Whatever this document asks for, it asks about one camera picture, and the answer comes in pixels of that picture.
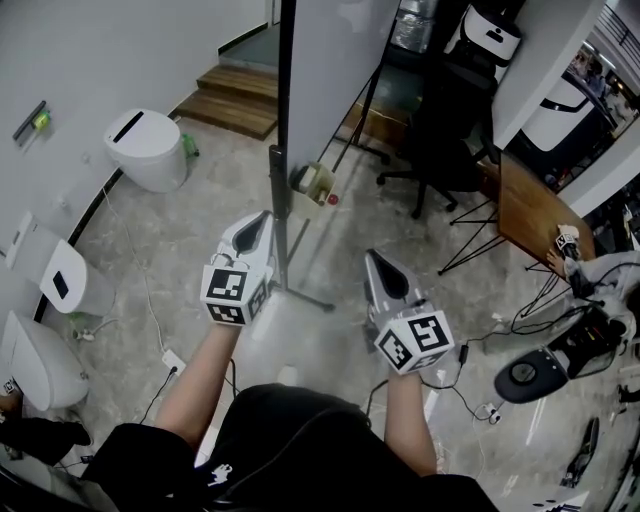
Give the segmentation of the white board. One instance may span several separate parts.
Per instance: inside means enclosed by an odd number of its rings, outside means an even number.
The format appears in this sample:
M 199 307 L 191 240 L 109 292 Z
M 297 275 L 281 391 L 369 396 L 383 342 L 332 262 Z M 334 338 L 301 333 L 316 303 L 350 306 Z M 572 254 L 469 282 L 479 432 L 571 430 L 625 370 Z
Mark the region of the white board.
M 281 0 L 277 142 L 269 149 L 276 288 L 324 312 L 334 305 L 289 286 L 295 173 L 322 158 L 360 96 L 372 98 L 401 0 Z

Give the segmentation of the plain white toilet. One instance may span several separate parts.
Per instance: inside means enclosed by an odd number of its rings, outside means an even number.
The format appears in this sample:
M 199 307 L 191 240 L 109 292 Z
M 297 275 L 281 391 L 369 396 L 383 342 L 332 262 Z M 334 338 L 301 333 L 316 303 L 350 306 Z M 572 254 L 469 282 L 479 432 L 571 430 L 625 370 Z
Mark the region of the plain white toilet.
M 82 401 L 89 378 L 58 333 L 11 311 L 0 338 L 0 396 L 16 391 L 45 412 Z

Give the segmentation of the brown wooden staircase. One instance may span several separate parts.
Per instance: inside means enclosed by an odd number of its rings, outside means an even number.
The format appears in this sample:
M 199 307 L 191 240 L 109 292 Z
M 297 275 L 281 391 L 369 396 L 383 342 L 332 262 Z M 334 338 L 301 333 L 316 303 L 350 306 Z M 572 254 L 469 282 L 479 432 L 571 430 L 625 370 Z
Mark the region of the brown wooden staircase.
M 278 78 L 272 73 L 218 65 L 196 80 L 197 88 L 174 110 L 196 120 L 264 141 L 278 122 Z

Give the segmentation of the black long tool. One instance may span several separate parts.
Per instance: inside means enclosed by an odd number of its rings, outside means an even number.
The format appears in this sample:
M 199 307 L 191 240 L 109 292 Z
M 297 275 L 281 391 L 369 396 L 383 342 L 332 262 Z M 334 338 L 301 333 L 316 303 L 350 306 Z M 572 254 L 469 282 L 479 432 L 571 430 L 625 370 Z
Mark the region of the black long tool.
M 562 487 L 575 488 L 591 462 L 598 444 L 600 421 L 592 417 L 585 429 L 578 453 L 568 465 L 565 475 L 560 481 Z

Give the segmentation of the plastic wrapped machine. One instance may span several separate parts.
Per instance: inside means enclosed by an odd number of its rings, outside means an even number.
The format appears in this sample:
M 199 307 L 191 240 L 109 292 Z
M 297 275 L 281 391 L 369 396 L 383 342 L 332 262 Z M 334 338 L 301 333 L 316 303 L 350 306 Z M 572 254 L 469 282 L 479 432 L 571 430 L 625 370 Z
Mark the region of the plastic wrapped machine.
M 391 43 L 403 50 L 423 54 L 431 38 L 439 0 L 401 0 Z

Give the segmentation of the person's left forearm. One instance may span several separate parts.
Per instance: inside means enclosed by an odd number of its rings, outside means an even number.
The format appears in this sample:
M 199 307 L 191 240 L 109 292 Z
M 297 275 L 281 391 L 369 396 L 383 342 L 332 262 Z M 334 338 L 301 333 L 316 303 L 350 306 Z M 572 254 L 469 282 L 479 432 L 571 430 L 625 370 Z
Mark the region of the person's left forearm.
M 195 452 L 215 414 L 240 333 L 239 326 L 214 324 L 156 415 L 157 428 L 178 435 Z

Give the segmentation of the grey black robot base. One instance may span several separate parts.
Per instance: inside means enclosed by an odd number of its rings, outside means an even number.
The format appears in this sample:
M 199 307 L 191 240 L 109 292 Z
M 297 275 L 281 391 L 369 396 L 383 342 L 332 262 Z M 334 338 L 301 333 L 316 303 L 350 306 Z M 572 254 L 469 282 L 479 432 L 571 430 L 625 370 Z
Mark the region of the grey black robot base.
M 600 373 L 636 333 L 634 314 L 611 299 L 579 308 L 578 319 L 549 343 L 507 364 L 494 379 L 506 402 L 525 404 L 555 393 L 572 380 Z

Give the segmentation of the beige accessory box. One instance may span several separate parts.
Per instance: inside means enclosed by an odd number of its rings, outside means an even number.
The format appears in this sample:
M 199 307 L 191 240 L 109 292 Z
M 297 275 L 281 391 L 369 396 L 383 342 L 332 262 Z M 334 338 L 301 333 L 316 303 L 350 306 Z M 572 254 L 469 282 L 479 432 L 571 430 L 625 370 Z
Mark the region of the beige accessory box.
M 320 162 L 309 162 L 294 170 L 291 185 L 291 212 L 302 220 L 312 220 L 329 205 L 335 175 Z

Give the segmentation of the white rounded robot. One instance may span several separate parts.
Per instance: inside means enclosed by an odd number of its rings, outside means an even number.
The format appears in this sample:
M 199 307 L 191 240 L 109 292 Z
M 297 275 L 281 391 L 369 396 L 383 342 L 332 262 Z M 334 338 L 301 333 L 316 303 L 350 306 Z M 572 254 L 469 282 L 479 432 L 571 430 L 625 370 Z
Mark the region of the white rounded robot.
M 497 68 L 506 69 L 521 39 L 520 29 L 506 16 L 479 4 L 470 4 L 444 53 L 482 56 Z

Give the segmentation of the white toilet black square panel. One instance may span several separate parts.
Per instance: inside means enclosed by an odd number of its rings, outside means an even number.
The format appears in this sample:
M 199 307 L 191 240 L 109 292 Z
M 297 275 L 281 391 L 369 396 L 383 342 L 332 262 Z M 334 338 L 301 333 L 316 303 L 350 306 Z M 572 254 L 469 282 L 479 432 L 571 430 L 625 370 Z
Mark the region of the white toilet black square panel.
M 111 311 L 116 295 L 109 280 L 64 240 L 53 251 L 40 290 L 60 313 L 98 317 Z

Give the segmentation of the wooden table black legs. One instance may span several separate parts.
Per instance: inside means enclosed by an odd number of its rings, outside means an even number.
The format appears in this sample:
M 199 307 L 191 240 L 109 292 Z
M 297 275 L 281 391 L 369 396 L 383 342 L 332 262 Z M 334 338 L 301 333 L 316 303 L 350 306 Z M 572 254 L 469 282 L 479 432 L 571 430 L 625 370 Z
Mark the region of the wooden table black legs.
M 578 247 L 585 260 L 596 257 L 591 228 L 560 197 L 532 173 L 506 155 L 494 164 L 487 157 L 478 163 L 481 192 L 487 200 L 449 223 L 469 225 L 474 232 L 438 271 L 443 275 L 509 242 L 540 264 L 554 245 L 561 225 L 578 230 Z

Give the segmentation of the black office chair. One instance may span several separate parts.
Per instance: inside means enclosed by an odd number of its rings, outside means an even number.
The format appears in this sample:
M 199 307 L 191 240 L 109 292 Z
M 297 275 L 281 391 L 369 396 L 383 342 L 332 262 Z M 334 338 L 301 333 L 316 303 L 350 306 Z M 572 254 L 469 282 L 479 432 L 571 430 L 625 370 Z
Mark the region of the black office chair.
M 493 163 L 499 151 L 493 143 L 492 101 L 497 89 L 494 78 L 443 56 L 425 81 L 423 98 L 410 118 L 399 157 L 407 171 L 383 172 L 377 179 L 418 182 L 416 206 L 411 217 L 419 219 L 426 189 L 431 187 L 457 207 L 454 192 L 478 192 L 483 177 L 477 163 L 488 157 Z

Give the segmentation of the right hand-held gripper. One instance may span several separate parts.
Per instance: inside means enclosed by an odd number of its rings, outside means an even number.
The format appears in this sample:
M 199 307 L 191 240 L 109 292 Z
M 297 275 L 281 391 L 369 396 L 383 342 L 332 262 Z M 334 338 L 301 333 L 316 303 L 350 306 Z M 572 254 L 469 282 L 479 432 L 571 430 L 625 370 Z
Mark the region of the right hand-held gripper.
M 398 375 L 436 364 L 455 347 L 445 313 L 425 301 L 416 274 L 405 264 L 368 249 L 365 293 L 370 321 L 385 321 L 373 341 L 375 349 Z

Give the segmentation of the black wall shelf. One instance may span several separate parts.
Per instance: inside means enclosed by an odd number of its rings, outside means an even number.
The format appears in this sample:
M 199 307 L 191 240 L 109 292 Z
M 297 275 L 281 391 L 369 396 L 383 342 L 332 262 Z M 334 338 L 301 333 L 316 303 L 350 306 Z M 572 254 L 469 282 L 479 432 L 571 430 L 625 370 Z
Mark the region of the black wall shelf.
M 36 118 L 44 112 L 47 102 L 42 100 L 13 133 L 12 139 L 18 147 L 22 147 L 28 134 L 35 130 Z

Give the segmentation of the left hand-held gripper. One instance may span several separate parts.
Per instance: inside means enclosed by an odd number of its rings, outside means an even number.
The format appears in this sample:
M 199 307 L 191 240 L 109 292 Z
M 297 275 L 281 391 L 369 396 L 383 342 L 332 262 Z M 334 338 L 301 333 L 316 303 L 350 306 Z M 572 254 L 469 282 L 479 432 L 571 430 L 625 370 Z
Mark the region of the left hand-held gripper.
M 203 267 L 200 301 L 212 322 L 251 326 L 272 293 L 274 218 L 268 210 L 245 216 L 225 230 Z

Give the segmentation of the white black curved machine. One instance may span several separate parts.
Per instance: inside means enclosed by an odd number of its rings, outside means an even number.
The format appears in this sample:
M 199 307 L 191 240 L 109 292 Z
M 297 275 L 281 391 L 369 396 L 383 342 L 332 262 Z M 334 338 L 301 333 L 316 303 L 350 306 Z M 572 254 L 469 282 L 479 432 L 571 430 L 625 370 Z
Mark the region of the white black curved machine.
M 574 165 L 615 127 L 613 117 L 595 93 L 582 79 L 566 71 L 515 141 L 520 144 L 521 160 L 544 173 Z

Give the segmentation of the person's right forearm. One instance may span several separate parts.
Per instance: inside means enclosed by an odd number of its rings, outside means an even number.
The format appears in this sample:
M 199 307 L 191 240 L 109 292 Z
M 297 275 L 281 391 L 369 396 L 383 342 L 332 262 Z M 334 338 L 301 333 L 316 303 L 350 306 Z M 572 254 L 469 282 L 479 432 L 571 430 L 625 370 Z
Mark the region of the person's right forearm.
M 437 456 L 424 416 L 422 381 L 418 373 L 390 372 L 384 441 L 420 477 L 437 473 Z

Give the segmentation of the person's black clothing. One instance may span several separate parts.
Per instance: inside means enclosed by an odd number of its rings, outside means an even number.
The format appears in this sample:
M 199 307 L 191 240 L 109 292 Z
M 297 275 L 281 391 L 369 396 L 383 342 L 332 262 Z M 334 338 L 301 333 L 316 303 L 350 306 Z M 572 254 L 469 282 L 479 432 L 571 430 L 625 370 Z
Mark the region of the person's black clothing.
M 119 512 L 498 512 L 469 477 L 417 475 L 356 405 L 279 384 L 235 398 L 204 464 L 178 435 L 127 423 L 84 478 Z

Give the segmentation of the white toilet black slot lid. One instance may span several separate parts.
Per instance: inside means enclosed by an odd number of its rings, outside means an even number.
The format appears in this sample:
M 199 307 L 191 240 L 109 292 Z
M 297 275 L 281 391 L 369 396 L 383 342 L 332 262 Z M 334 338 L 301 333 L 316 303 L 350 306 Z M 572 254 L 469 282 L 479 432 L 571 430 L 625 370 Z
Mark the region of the white toilet black slot lid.
M 162 113 L 142 108 L 126 111 L 109 125 L 104 143 L 117 167 L 149 192 L 172 192 L 187 179 L 182 133 Z

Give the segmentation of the black metal railing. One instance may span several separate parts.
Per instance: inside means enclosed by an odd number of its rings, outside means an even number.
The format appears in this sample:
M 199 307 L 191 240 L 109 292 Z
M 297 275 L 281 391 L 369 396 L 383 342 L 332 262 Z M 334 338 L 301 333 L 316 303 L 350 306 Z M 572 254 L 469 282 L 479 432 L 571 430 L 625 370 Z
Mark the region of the black metal railing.
M 603 6 L 596 27 L 607 34 L 632 60 L 638 61 L 640 66 L 640 41 L 609 5 Z

